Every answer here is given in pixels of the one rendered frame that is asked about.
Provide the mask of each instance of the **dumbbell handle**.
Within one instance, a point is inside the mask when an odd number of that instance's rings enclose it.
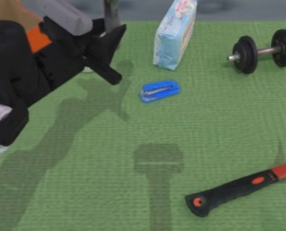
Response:
[[[280,53],[282,51],[282,49],[283,48],[281,46],[270,47],[270,48],[265,48],[265,49],[259,49],[258,50],[258,55]],[[238,53],[228,56],[228,61],[237,61],[239,59],[240,59],[240,56],[239,56]]]

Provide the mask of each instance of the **stapler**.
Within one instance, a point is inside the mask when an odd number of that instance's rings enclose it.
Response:
[[[0,153],[29,121],[28,109],[90,68],[111,85],[122,76],[110,67],[126,25],[105,33],[103,18],[91,19],[65,0],[36,0],[45,15],[25,31],[0,20]]]

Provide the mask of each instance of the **dumbbell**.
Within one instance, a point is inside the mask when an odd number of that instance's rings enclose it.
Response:
[[[242,36],[233,47],[233,54],[227,57],[234,62],[237,70],[244,74],[251,74],[258,65],[258,56],[271,54],[279,67],[286,67],[286,30],[277,30],[272,38],[270,48],[257,49],[250,36]]]

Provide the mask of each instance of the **brown box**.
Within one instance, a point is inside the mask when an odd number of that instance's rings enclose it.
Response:
[[[25,30],[37,26],[42,19],[30,10],[24,9],[19,0],[0,0],[0,20],[20,23]]]

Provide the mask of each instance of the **green mat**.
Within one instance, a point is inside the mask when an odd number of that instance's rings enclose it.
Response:
[[[128,23],[110,86],[81,74],[30,109],[0,156],[0,231],[286,231],[286,180],[194,216],[184,196],[286,162],[286,68],[226,64],[286,22],[197,22],[176,71],[152,65],[158,22]],[[143,84],[180,83],[142,103]]]

